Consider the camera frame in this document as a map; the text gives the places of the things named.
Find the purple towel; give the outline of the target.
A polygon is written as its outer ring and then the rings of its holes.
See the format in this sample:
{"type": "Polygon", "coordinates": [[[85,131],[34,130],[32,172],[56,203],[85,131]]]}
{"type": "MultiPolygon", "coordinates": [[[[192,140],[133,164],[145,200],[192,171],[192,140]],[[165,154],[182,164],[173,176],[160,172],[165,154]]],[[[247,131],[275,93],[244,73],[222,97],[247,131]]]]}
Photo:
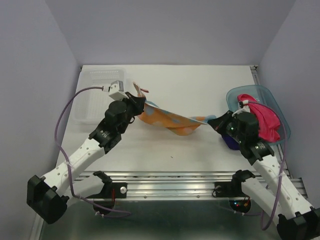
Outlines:
{"type": "Polygon", "coordinates": [[[236,140],[234,140],[231,136],[229,136],[228,134],[223,134],[221,135],[221,137],[229,149],[234,151],[240,150],[239,143],[236,140]]]}

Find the orange polka dot towel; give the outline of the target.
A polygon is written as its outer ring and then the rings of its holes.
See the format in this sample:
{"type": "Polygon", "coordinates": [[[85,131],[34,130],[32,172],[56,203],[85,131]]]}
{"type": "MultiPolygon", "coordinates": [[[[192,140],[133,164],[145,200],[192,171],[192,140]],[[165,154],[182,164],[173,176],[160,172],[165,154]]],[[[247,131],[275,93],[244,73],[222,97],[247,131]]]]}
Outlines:
{"type": "Polygon", "coordinates": [[[201,125],[208,125],[215,115],[185,117],[158,107],[145,100],[143,112],[138,118],[151,126],[165,128],[178,136],[189,136],[201,125]]]}

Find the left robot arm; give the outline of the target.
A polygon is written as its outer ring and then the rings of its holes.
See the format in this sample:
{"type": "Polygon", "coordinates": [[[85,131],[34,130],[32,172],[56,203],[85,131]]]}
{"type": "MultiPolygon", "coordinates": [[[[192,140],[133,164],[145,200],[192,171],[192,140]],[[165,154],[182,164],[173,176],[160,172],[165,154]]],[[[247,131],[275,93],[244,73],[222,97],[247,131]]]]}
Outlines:
{"type": "Polygon", "coordinates": [[[144,111],[146,98],[129,92],[121,100],[113,101],[104,118],[83,144],[65,162],[41,177],[32,176],[27,182],[26,203],[47,224],[53,224],[66,212],[70,199],[67,189],[73,192],[73,180],[92,163],[109,153],[122,139],[128,126],[144,111]]]}

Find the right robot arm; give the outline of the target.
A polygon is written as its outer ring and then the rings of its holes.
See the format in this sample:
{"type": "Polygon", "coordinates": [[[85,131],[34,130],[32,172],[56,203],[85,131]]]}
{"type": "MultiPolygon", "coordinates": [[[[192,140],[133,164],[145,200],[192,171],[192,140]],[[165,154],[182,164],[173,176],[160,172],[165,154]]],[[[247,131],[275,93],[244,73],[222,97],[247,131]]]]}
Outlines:
{"type": "Polygon", "coordinates": [[[259,121],[249,112],[227,111],[208,124],[239,144],[242,156],[261,175],[264,187],[249,170],[238,170],[229,182],[216,182],[216,198],[250,197],[276,225],[283,240],[312,240],[320,235],[320,210],[312,206],[283,171],[271,146],[259,137],[259,121]]]}

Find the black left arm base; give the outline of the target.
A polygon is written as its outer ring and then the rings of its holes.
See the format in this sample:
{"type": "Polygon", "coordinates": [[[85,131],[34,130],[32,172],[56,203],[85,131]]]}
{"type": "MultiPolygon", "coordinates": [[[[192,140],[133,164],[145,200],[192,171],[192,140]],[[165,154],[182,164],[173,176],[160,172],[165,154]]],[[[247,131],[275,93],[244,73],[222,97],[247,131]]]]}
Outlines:
{"type": "Polygon", "coordinates": [[[104,208],[113,209],[116,199],[125,199],[127,197],[128,184],[126,182],[113,182],[113,180],[102,171],[93,173],[103,183],[99,193],[90,197],[94,199],[94,203],[104,208]]]}

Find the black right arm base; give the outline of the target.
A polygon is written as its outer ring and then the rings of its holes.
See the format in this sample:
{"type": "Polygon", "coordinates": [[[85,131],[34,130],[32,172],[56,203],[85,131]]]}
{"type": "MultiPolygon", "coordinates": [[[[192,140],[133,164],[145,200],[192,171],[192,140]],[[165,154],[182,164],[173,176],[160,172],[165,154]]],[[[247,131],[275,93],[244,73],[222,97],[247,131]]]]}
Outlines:
{"type": "Polygon", "coordinates": [[[231,181],[217,181],[214,183],[212,196],[214,198],[240,198],[239,200],[229,200],[229,205],[236,214],[253,216],[249,213],[251,209],[251,198],[243,193],[242,183],[245,180],[255,178],[249,170],[238,170],[232,175],[231,181]]]}

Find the white plastic basket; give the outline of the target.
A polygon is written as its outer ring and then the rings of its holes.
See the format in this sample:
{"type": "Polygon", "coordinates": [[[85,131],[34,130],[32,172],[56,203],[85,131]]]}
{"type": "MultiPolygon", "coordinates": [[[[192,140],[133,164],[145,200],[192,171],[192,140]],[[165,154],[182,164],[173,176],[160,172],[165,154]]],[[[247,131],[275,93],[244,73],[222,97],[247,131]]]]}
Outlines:
{"type": "MultiPolygon", "coordinates": [[[[115,81],[127,82],[127,72],[119,67],[83,69],[79,75],[77,90],[90,87],[108,89],[115,81]]],[[[98,124],[105,116],[105,111],[113,101],[108,92],[90,89],[80,93],[72,104],[72,117],[77,124],[98,124]]]]}

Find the pink towel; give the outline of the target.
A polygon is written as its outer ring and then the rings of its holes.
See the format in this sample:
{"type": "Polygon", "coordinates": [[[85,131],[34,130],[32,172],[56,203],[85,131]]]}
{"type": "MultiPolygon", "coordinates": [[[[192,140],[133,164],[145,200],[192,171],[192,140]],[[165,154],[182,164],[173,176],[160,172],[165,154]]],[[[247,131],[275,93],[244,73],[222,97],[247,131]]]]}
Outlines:
{"type": "Polygon", "coordinates": [[[239,102],[248,101],[249,107],[259,122],[258,135],[269,143],[275,143],[281,139],[278,129],[281,126],[279,118],[268,107],[258,104],[256,99],[249,94],[240,94],[237,96],[239,102]]]}

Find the blue plastic tub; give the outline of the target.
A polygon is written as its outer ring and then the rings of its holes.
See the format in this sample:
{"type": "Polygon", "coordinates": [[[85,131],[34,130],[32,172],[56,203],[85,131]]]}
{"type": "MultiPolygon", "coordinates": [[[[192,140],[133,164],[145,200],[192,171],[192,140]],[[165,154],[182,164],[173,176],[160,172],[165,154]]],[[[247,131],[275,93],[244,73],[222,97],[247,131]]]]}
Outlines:
{"type": "Polygon", "coordinates": [[[277,142],[269,142],[271,146],[282,144],[285,140],[288,140],[290,138],[291,130],[287,123],[287,120],[284,117],[276,99],[268,88],[261,85],[245,85],[229,90],[226,94],[226,102],[229,110],[231,110],[232,112],[235,112],[240,108],[237,97],[241,94],[248,94],[252,96],[256,99],[258,104],[268,107],[279,118],[281,126],[279,127],[277,132],[280,135],[280,140],[277,142]]]}

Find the aluminium mounting rail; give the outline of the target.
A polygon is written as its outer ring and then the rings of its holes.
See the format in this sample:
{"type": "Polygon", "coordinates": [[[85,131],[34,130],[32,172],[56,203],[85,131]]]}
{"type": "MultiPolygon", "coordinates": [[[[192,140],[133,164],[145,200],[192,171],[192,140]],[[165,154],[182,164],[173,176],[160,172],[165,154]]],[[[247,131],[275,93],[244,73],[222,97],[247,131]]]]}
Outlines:
{"type": "MultiPolygon", "coordinates": [[[[76,194],[82,197],[99,193],[102,181],[93,176],[93,171],[85,171],[74,181],[76,194]]],[[[221,200],[212,192],[218,182],[230,182],[233,172],[200,171],[200,172],[138,172],[138,171],[105,171],[114,183],[127,183],[127,195],[120,201],[169,201],[169,200],[221,200]]],[[[291,179],[300,194],[307,198],[301,179],[291,179]]]]}

